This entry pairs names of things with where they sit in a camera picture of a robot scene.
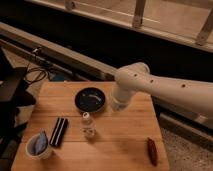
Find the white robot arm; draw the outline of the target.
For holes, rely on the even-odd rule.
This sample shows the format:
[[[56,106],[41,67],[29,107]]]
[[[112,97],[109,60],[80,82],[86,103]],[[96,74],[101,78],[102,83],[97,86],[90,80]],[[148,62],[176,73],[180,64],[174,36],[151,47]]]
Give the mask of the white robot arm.
[[[116,70],[110,94],[115,111],[125,109],[136,92],[145,92],[186,110],[213,118],[213,83],[154,76],[142,62]]]

